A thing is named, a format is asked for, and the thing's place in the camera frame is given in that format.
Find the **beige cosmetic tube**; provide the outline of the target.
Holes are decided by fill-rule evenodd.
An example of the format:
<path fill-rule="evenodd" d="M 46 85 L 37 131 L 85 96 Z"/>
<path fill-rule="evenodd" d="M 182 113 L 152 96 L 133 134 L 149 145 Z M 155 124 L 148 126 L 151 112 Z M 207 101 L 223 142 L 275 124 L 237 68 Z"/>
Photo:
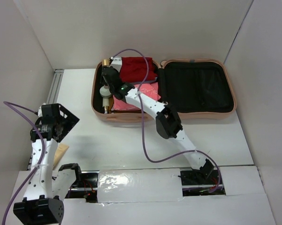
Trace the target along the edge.
<path fill-rule="evenodd" d="M 66 151 L 69 149 L 69 146 L 63 143 L 60 143 L 56 149 L 54 160 L 53 160 L 53 168 L 57 166 L 61 158 L 64 156 Z"/>

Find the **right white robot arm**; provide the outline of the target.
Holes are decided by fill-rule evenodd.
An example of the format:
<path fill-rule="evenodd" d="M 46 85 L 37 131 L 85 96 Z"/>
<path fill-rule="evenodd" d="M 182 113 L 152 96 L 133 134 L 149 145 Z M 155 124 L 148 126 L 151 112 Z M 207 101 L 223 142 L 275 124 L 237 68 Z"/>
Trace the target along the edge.
<path fill-rule="evenodd" d="M 186 135 L 181 124 L 181 119 L 174 106 L 158 102 L 142 93 L 140 86 L 136 88 L 133 84 L 122 81 L 120 78 L 122 63 L 114 63 L 115 61 L 116 57 L 102 60 L 101 78 L 103 79 L 103 85 L 108 87 L 109 92 L 116 99 L 141 110 L 142 146 L 147 160 L 157 164 L 176 156 L 190 153 L 187 159 L 196 171 L 195 178 L 197 182 L 201 184 L 207 183 L 212 177 L 216 163 L 206 153 L 196 149 L 195 145 Z M 164 159 L 150 159 L 145 146 L 145 113 L 149 114 L 155 120 L 157 133 L 162 138 L 177 144 L 181 147 L 182 151 Z"/>

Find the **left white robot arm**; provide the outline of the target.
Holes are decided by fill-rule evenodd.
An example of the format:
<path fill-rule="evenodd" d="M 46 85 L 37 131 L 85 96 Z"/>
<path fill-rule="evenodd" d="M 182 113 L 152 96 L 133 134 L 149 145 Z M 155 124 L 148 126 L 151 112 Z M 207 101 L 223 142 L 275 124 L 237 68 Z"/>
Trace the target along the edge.
<path fill-rule="evenodd" d="M 83 175 L 77 163 L 62 165 L 53 173 L 58 144 L 79 122 L 79 118 L 61 104 L 40 107 L 38 120 L 30 131 L 32 175 L 21 202 L 13 206 L 14 215 L 24 225 L 61 224 L 64 199 L 71 186 L 78 187 Z"/>

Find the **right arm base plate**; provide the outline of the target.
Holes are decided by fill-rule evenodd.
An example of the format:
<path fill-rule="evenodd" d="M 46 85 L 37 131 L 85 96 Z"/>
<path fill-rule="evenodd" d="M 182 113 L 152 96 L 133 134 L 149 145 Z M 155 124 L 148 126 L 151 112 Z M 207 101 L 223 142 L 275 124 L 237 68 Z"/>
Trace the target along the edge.
<path fill-rule="evenodd" d="M 217 170 L 213 170 L 206 179 L 195 170 L 181 170 L 178 177 L 181 179 L 184 197 L 226 194 L 222 180 L 219 187 L 212 193 L 209 193 L 209 190 L 213 189 L 218 183 L 219 175 Z"/>

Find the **pink suitcase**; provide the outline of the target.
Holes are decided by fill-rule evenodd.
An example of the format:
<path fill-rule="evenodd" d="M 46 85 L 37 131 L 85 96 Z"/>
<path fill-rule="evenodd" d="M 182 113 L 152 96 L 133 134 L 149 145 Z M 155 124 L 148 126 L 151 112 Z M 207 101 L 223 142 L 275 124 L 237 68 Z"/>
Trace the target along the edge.
<path fill-rule="evenodd" d="M 212 59 L 153 60 L 159 102 L 170 103 L 181 119 L 223 119 L 237 102 L 224 65 Z"/>

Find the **gold cosmetic bottles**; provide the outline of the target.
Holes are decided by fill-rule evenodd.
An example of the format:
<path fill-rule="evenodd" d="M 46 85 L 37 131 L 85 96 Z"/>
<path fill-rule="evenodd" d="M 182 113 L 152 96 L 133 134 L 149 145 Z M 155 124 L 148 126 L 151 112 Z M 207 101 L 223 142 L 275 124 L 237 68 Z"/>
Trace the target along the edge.
<path fill-rule="evenodd" d="M 102 98 L 102 106 L 104 108 L 104 114 L 108 114 L 109 112 L 109 98 L 108 97 Z"/>

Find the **dark red garment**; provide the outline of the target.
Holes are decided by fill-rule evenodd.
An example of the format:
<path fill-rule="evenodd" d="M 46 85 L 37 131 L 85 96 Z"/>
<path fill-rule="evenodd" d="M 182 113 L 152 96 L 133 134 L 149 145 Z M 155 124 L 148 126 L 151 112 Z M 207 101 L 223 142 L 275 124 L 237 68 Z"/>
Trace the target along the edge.
<path fill-rule="evenodd" d="M 152 58 L 146 57 L 149 66 L 146 82 L 154 82 L 157 78 Z M 147 64 L 143 57 L 122 57 L 120 78 L 128 83 L 140 83 L 147 73 Z"/>

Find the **coral pink patterned garment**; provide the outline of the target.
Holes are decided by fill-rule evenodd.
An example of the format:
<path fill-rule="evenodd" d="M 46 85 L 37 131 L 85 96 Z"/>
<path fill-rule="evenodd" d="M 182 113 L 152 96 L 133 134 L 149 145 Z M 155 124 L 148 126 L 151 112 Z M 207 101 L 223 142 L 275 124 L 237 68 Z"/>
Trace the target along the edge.
<path fill-rule="evenodd" d="M 158 83 L 154 82 L 154 83 L 144 83 L 141 85 L 140 91 L 142 93 L 144 93 L 145 95 L 153 98 L 154 100 L 159 100 L 161 98 L 161 96 L 158 94 Z M 116 99 L 115 97 L 113 97 L 114 99 L 114 105 L 112 110 L 113 111 L 138 111 L 139 108 L 137 108 L 136 106 L 127 104 L 121 100 Z"/>

